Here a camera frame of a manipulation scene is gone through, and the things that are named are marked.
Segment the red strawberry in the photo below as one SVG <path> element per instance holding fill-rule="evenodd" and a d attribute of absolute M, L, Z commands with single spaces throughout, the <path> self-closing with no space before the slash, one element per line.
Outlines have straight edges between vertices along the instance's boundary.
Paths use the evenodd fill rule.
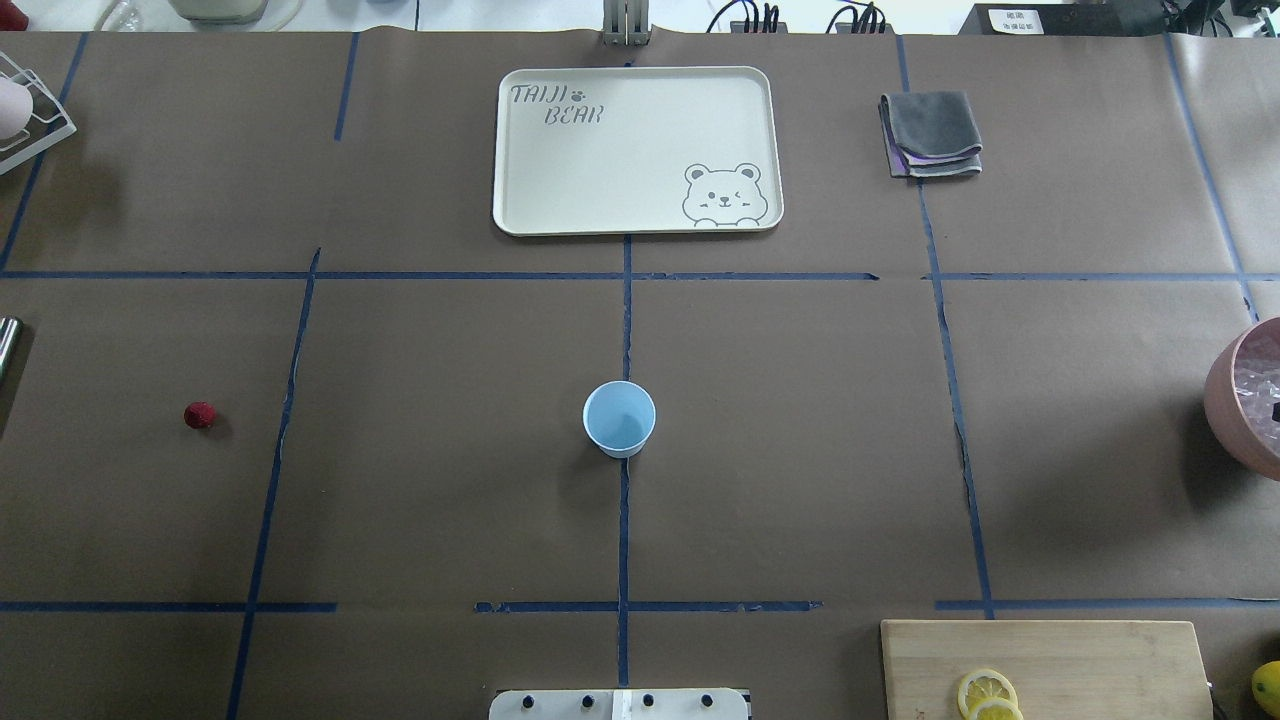
<path fill-rule="evenodd" d="M 188 428 L 210 429 L 218 420 L 218 410 L 207 402 L 192 402 L 184 407 L 183 421 Z"/>

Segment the light blue plastic cup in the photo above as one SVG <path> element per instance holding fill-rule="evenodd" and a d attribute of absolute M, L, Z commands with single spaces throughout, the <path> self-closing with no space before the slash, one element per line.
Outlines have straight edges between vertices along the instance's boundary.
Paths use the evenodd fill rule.
<path fill-rule="evenodd" d="M 639 454 L 657 425 L 652 396 L 630 380 L 598 386 L 584 401 L 582 428 L 607 456 L 628 459 Z"/>

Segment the pink bowl with ice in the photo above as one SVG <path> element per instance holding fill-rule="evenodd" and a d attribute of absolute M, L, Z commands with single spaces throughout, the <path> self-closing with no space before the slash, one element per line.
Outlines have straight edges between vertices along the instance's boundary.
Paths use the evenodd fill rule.
<path fill-rule="evenodd" d="M 1213 361 L 1204 414 L 1220 445 L 1252 471 L 1279 479 L 1276 316 L 1252 325 Z"/>

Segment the pink cup on rack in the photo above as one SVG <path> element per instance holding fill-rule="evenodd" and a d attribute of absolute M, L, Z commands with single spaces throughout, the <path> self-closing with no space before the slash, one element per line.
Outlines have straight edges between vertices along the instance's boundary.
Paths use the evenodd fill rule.
<path fill-rule="evenodd" d="M 9 140 L 26 129 L 35 108 L 35 99 L 26 83 L 4 76 L 0 81 L 0 138 Z"/>

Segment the cream bear tray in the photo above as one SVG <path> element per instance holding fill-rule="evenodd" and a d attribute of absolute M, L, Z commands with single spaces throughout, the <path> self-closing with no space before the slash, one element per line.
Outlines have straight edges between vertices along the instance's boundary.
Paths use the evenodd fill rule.
<path fill-rule="evenodd" d="M 527 68 L 499 83 L 492 217 L 507 234 L 758 232 L 783 214 L 755 67 Z"/>

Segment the grey purple folded cloth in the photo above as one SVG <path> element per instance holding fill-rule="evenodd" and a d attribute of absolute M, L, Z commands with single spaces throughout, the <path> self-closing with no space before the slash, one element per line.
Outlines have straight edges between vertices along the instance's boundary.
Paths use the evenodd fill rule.
<path fill-rule="evenodd" d="M 983 141 L 965 92 L 883 94 L 878 111 L 893 178 L 982 173 Z"/>

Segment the lemon slices stack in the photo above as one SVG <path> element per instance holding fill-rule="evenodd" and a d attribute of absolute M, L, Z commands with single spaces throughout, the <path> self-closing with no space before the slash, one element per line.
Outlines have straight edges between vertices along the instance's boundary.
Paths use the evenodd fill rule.
<path fill-rule="evenodd" d="M 956 687 L 960 719 L 1024 719 L 1012 683 L 992 667 L 978 667 Z"/>

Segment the wooden cutting board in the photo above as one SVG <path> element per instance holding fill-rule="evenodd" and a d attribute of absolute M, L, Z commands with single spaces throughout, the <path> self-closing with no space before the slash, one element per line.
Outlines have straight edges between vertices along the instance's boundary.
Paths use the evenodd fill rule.
<path fill-rule="evenodd" d="M 1185 621 L 887 619 L 879 634 L 891 719 L 960 719 L 978 669 L 1011 682 L 1027 719 L 1213 716 Z"/>

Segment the whole lemon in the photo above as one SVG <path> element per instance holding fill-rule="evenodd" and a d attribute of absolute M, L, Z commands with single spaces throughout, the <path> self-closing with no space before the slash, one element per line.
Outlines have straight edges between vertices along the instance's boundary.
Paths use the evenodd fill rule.
<path fill-rule="evenodd" d="M 1257 706 L 1271 719 L 1280 719 L 1280 662 L 1260 665 L 1251 675 L 1251 693 Z"/>

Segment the red cylinder container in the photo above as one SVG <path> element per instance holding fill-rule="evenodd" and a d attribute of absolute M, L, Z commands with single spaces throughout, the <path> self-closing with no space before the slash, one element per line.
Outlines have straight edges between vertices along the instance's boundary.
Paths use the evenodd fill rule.
<path fill-rule="evenodd" d="M 26 32 L 29 28 L 29 17 L 13 1 L 0 1 L 0 31 Z"/>

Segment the aluminium frame post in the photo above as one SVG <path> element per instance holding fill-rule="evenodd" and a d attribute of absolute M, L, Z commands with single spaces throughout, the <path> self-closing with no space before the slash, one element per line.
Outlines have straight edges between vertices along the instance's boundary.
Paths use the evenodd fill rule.
<path fill-rule="evenodd" d="M 639 47 L 652 38 L 649 0 L 604 0 L 602 42 L 605 46 Z"/>

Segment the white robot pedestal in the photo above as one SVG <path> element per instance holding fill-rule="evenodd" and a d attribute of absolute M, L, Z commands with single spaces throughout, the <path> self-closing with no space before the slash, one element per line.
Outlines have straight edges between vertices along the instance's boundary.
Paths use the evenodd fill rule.
<path fill-rule="evenodd" d="M 751 719 L 750 694 L 728 687 L 502 691 L 489 719 Z"/>

